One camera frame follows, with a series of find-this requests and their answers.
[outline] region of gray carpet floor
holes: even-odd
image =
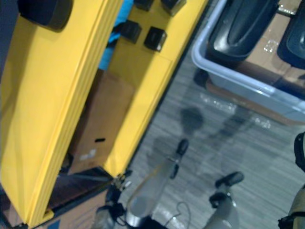
[[[215,2],[209,2],[197,35]],[[215,180],[242,171],[245,180],[232,188],[240,229],[275,229],[305,182],[293,152],[294,139],[305,126],[282,125],[207,92],[198,83],[202,72],[192,63],[191,48],[131,162],[132,185],[122,193],[121,202],[126,206],[144,177],[186,137],[190,147],[153,217],[164,224],[177,213],[177,203],[185,201],[191,210],[190,228],[203,228],[214,211],[208,200],[215,191]],[[168,225],[170,229],[186,228],[186,207],[181,206],[180,211]]]

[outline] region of blue cloth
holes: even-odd
[[[117,26],[118,24],[125,22],[127,20],[128,15],[132,9],[132,5],[133,5],[133,0],[124,0],[119,15],[114,23],[114,26]],[[108,42],[113,42],[114,40],[117,40],[119,37],[120,37],[119,33],[112,32]],[[105,49],[99,65],[100,69],[106,70],[108,68],[108,65],[110,63],[113,54],[113,50],[114,48],[112,47]]]

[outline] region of black object in bin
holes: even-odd
[[[121,30],[121,36],[136,43],[141,33],[141,26],[133,21],[127,20]]]
[[[135,6],[141,10],[149,11],[153,4],[153,0],[134,0]]]
[[[69,19],[72,0],[18,0],[18,9],[22,17],[58,31]]]
[[[166,37],[164,30],[152,26],[148,31],[144,45],[149,49],[160,52]]]
[[[208,43],[220,61],[245,60],[268,27],[278,0],[228,0]]]
[[[296,15],[290,20],[277,54],[292,66],[305,69],[305,0],[300,3]]]

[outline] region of brown cardboard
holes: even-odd
[[[36,227],[36,229],[90,229],[94,223],[97,209],[105,205],[105,196],[106,191],[88,199],[59,217]]]
[[[206,86],[206,89],[213,94],[216,94],[222,98],[228,99],[228,100],[232,101],[233,103],[236,103],[236,104],[243,106],[245,108],[248,108],[250,110],[254,110],[257,113],[262,114],[266,117],[269,117],[273,120],[276,120],[284,125],[304,125],[305,124],[305,122],[296,122],[296,121],[290,120],[288,118],[285,118],[285,117],[281,116],[279,113],[274,112],[273,110],[270,110],[264,106],[261,106],[260,104],[247,100],[244,97],[241,97],[230,91],[227,91],[226,89],[217,87],[212,83],[212,81],[210,79],[207,80],[205,86]]]
[[[284,75],[284,78],[292,83],[299,86],[305,87],[305,70],[291,67],[288,72]]]
[[[128,111],[134,88],[124,80],[97,71],[68,153],[73,162],[68,174],[102,166]]]
[[[291,12],[296,12],[300,3],[301,3],[301,0],[280,0],[279,1],[280,7],[284,8],[285,10],[291,11]]]
[[[282,61],[276,52],[289,21],[289,17],[280,14],[275,15],[246,61],[275,74],[284,75],[291,66]]]

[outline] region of black rubber grip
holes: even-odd
[[[226,186],[231,187],[241,181],[243,181],[244,175],[241,172],[231,173],[224,178],[221,178],[215,182],[216,188],[219,188],[220,185],[225,184]]]
[[[305,172],[304,134],[295,138],[295,163]]]
[[[176,153],[183,156],[188,147],[189,147],[189,141],[187,139],[183,139],[179,143]]]

